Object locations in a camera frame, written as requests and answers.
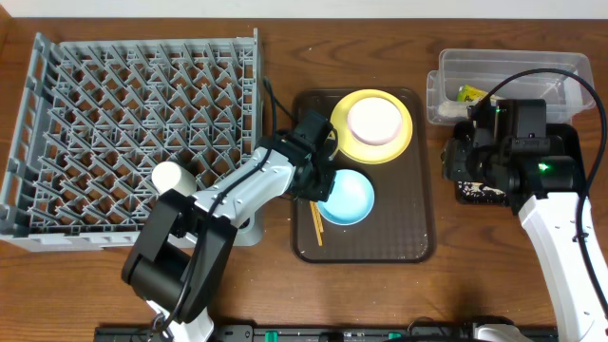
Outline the white pink bowl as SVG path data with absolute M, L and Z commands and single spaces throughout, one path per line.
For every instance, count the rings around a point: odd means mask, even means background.
M 403 119 L 399 109 L 389 100 L 369 97 L 351 107 L 347 123 L 358 141 L 379 146 L 396 139 L 403 126 Z

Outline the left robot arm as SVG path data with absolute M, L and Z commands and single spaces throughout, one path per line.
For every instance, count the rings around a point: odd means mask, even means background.
M 293 130 L 258 141 L 250 160 L 216 185 L 191 195 L 169 189 L 158 198 L 122 270 L 123 281 L 156 315 L 149 338 L 205 341 L 206 312 L 218 291 L 239 228 L 284 194 L 325 201 L 336 171 L 337 134 L 314 111 Z

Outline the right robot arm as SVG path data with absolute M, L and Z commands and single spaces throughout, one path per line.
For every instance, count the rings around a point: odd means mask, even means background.
M 561 341 L 604 341 L 607 288 L 579 136 L 549 123 L 543 100 L 479 101 L 454 127 L 442 154 L 443 174 L 505 194 L 532 242 L 550 294 Z

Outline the snack wrapper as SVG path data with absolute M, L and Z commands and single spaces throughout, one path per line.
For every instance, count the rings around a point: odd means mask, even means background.
M 487 92 L 471 85 L 462 85 L 457 93 L 457 101 L 476 104 L 487 95 Z

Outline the wooden chopstick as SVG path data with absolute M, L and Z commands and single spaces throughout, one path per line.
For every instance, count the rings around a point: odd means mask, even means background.
M 318 211 L 318 207 L 317 207 L 317 205 L 316 205 L 316 203 L 314 201 L 310 202 L 310 207 L 311 207 L 311 212 L 312 212 L 312 216 L 313 216 L 313 225 L 314 225 L 314 229 L 315 229 L 317 244 L 319 246 L 322 246 L 323 245 L 323 239 L 322 239 L 322 234 L 323 234 L 322 217 L 320 216 L 320 213 Z
M 315 220 L 315 229 L 320 234 L 323 234 L 324 233 L 324 227 L 323 227 L 322 216 L 320 215 L 318 205 L 317 205 L 316 202 L 313 201 L 311 203 L 311 206 L 312 206 L 313 216 L 314 216 L 314 220 Z

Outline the small white green cup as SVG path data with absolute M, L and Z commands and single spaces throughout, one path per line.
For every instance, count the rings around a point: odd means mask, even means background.
M 160 195 L 175 190 L 188 197 L 197 191 L 195 177 L 173 161 L 163 161 L 155 166 L 151 179 Z

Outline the light blue bowl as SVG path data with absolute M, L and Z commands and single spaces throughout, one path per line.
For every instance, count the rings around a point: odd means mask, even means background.
M 371 181 L 351 169 L 336 172 L 332 191 L 326 201 L 317 203 L 321 217 L 336 225 L 354 225 L 362 221 L 374 205 L 375 193 Z

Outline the yellow round plate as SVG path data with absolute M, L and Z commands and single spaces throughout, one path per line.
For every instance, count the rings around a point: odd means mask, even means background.
M 387 99 L 399 109 L 403 126 L 392 142 L 379 146 L 367 145 L 350 132 L 347 123 L 349 110 L 356 102 L 369 97 Z M 396 159 L 407 149 L 413 136 L 413 121 L 407 107 L 394 95 L 379 89 L 362 89 L 347 94 L 333 108 L 331 124 L 337 131 L 339 151 L 349 159 L 365 164 L 380 164 Z

